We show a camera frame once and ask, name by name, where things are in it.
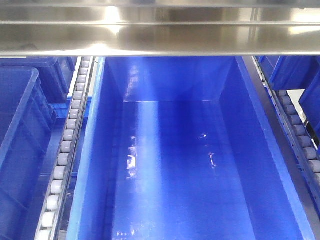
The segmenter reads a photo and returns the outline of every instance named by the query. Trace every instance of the blue plastic crate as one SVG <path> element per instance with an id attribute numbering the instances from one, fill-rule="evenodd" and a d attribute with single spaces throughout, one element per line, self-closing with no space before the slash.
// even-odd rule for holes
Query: blue plastic crate
<path id="1" fill-rule="evenodd" d="M 241 57 L 106 58 L 67 240 L 314 240 L 262 104 Z"/>
<path id="2" fill-rule="evenodd" d="M 72 57 L 0 58 L 0 66 L 33 67 L 50 104 L 65 103 L 75 71 Z"/>
<path id="3" fill-rule="evenodd" d="M 299 103 L 318 138 L 320 138 L 320 72 L 304 91 Z"/>
<path id="4" fill-rule="evenodd" d="M 32 67 L 0 67 L 0 239 L 20 239 L 56 114 Z"/>
<path id="5" fill-rule="evenodd" d="M 74 68 L 75 68 L 75 67 L 76 67 L 76 64 L 77 64 L 78 57 L 77 57 L 77 56 L 72 56 L 72 57 L 71 57 L 71 60 L 72 60 L 73 66 L 74 66 Z"/>
<path id="6" fill-rule="evenodd" d="M 276 91 L 306 89 L 320 71 L 315 56 L 261 56 L 259 63 Z"/>

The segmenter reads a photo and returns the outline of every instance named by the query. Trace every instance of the metal beam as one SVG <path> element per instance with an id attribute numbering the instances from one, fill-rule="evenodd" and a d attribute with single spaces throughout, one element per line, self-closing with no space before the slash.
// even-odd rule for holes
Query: metal beam
<path id="1" fill-rule="evenodd" d="M 174 8 L 319 8 L 318 0 L 0 0 L 6 6 L 174 7 Z"/>
<path id="2" fill-rule="evenodd" d="M 319 55 L 319 16 L 320 8 L 4 5 L 0 56 Z"/>

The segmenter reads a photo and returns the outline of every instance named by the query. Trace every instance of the metal rail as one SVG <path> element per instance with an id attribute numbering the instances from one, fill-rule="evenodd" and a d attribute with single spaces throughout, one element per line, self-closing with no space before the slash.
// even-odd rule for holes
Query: metal rail
<path id="1" fill-rule="evenodd" d="M 320 1 L 1 1 L 0 56 L 320 55 Z"/>
<path id="2" fill-rule="evenodd" d="M 36 229 L 36 240 L 56 240 L 59 236 L 67 190 L 86 110 L 94 61 L 95 57 L 82 57 L 80 63 L 77 63 L 75 87 Z"/>

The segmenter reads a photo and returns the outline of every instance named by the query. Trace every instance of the white roller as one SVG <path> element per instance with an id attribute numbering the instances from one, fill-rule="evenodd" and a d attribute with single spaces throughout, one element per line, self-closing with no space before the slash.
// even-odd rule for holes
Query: white roller
<path id="1" fill-rule="evenodd" d="M 306 129 L 303 125 L 294 125 L 293 130 L 297 136 L 302 136 L 306 132 Z"/>
<path id="2" fill-rule="evenodd" d="M 61 143 L 61 152 L 70 153 L 70 150 L 71 150 L 71 141 L 63 141 Z"/>
<path id="3" fill-rule="evenodd" d="M 289 115 L 288 116 L 291 125 L 299 125 L 301 124 L 301 119 L 299 115 Z"/>
<path id="4" fill-rule="evenodd" d="M 66 121 L 66 128 L 67 129 L 76 129 L 76 123 L 77 123 L 77 119 L 68 119 Z"/>
<path id="5" fill-rule="evenodd" d="M 78 83 L 76 84 L 76 90 L 83 92 L 83 91 L 85 90 L 85 83 L 78 82 Z"/>
<path id="6" fill-rule="evenodd" d="M 78 77 L 78 83 L 86 83 L 87 81 L 87 76 L 86 75 L 79 75 Z"/>
<path id="7" fill-rule="evenodd" d="M 319 160 L 310 160 L 309 165 L 314 173 L 320 172 L 320 161 Z"/>
<path id="8" fill-rule="evenodd" d="M 62 191 L 62 180 L 53 180 L 51 184 L 52 194 L 61 194 Z"/>
<path id="9" fill-rule="evenodd" d="M 51 230 L 48 230 L 48 229 L 41 230 L 41 231 L 39 231 L 36 240 L 49 240 L 50 233 L 51 233 Z"/>
<path id="10" fill-rule="evenodd" d="M 58 208 L 59 195 L 50 195 L 46 201 L 46 209 L 55 211 Z"/>
<path id="11" fill-rule="evenodd" d="M 87 75 L 88 74 L 88 68 L 81 67 L 80 68 L 80 75 Z"/>
<path id="12" fill-rule="evenodd" d="M 313 147 L 305 147 L 303 149 L 304 155 L 308 160 L 316 159 L 317 152 Z"/>
<path id="13" fill-rule="evenodd" d="M 81 62 L 81 67 L 83 67 L 83 68 L 89 68 L 89 64 L 90 64 L 90 61 L 82 61 L 82 62 Z"/>
<path id="14" fill-rule="evenodd" d="M 296 109 L 293 105 L 287 105 L 287 106 L 283 106 L 285 112 L 289 115 L 295 115 L 297 114 Z"/>
<path id="15" fill-rule="evenodd" d="M 283 105 L 291 105 L 292 104 L 289 96 L 281 96 L 280 101 Z"/>
<path id="16" fill-rule="evenodd" d="M 284 91 L 284 90 L 278 91 L 278 95 L 279 97 L 284 97 L 285 95 L 287 95 L 287 91 Z"/>
<path id="17" fill-rule="evenodd" d="M 54 225 L 55 211 L 47 211 L 42 216 L 42 227 L 52 228 Z"/>
<path id="18" fill-rule="evenodd" d="M 54 179 L 62 180 L 65 177 L 65 166 L 56 166 L 53 171 L 53 177 Z"/>
<path id="19" fill-rule="evenodd" d="M 309 136 L 298 136 L 298 140 L 299 140 L 301 147 L 303 147 L 303 148 L 310 147 L 312 144 L 311 138 Z"/>
<path id="20" fill-rule="evenodd" d="M 72 101 L 72 108 L 73 109 L 80 109 L 81 106 L 81 100 L 73 100 Z"/>
<path id="21" fill-rule="evenodd" d="M 79 115 L 79 109 L 71 109 L 70 114 L 69 114 L 69 118 L 77 119 L 78 115 Z"/>
<path id="22" fill-rule="evenodd" d="M 75 91 L 75 92 L 74 92 L 74 99 L 75 99 L 75 100 L 81 100 L 83 94 L 84 94 L 83 91 Z"/>
<path id="23" fill-rule="evenodd" d="M 63 140 L 72 141 L 74 139 L 74 131 L 73 129 L 66 129 L 63 133 Z"/>
<path id="24" fill-rule="evenodd" d="M 68 164 L 68 156 L 69 153 L 62 152 L 58 156 L 58 164 L 62 166 L 66 166 Z"/>

